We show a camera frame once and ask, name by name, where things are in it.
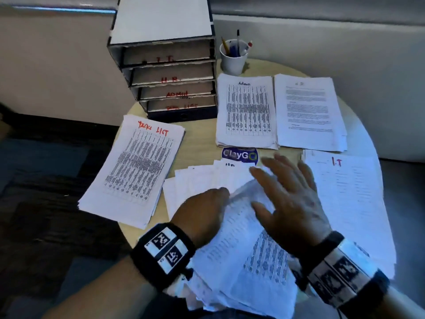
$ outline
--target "wooden table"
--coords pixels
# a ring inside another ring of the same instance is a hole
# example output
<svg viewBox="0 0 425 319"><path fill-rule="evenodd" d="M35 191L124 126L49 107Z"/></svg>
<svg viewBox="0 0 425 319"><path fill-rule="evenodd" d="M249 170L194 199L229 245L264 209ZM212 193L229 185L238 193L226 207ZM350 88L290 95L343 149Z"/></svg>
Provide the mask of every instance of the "wooden table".
<svg viewBox="0 0 425 319"><path fill-rule="evenodd" d="M299 72L298 70L258 59L248 59L248 68L242 73L241 76L274 76L276 74L285 74L299 77L307 77L307 75ZM220 61L218 61L217 75L222 71L219 68ZM378 179L382 186L381 167L376 154L375 147L369 137L363 124L360 122L357 115L348 107L348 105L338 97L338 103L343 116L345 126L347 128L347 144L348 151L343 154L353 156L366 156L372 157L375 161L375 169ZM131 107L128 114L137 115L146 118L146 113L138 102ZM208 119L200 121L180 122L175 123L181 125L186 129L186 134L183 142L177 152L176 159L171 166L167 178L174 177L174 170L185 169L190 165L212 165L214 160L221 159L221 150L215 145L215 125L217 119ZM121 127L118 130L115 140L120 133ZM279 152L286 155L292 162L296 162L300 158L301 149L280 147ZM276 150L258 149L259 156L273 156ZM165 206L164 194L158 201L155 214L153 214L146 230L152 226L168 222L167 208ZM119 223L120 228L131 247L134 247L137 239L146 231L139 228Z"/></svg>

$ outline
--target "left hand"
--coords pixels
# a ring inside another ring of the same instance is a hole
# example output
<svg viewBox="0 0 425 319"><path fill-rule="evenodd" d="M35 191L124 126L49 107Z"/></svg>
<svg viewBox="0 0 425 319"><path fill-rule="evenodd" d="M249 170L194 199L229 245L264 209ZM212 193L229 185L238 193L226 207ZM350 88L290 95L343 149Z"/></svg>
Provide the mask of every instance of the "left hand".
<svg viewBox="0 0 425 319"><path fill-rule="evenodd" d="M192 240L196 248L208 244L220 229L229 191L210 189L188 198L176 211L171 223Z"/></svg>

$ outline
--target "pen holder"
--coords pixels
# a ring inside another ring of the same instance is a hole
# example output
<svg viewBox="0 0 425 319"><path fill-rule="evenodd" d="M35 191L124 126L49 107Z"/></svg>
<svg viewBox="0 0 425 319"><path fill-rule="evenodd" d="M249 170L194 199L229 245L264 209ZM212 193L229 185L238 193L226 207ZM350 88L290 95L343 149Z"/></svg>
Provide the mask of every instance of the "pen holder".
<svg viewBox="0 0 425 319"><path fill-rule="evenodd" d="M230 47L237 45L237 39L226 40L227 46ZM248 44L243 40L239 40L239 50L242 52L248 47ZM221 69L227 75L239 76L242 74L243 66L248 57L248 53L240 57L230 57L226 55L223 44L220 45L220 54L221 54Z"/></svg>

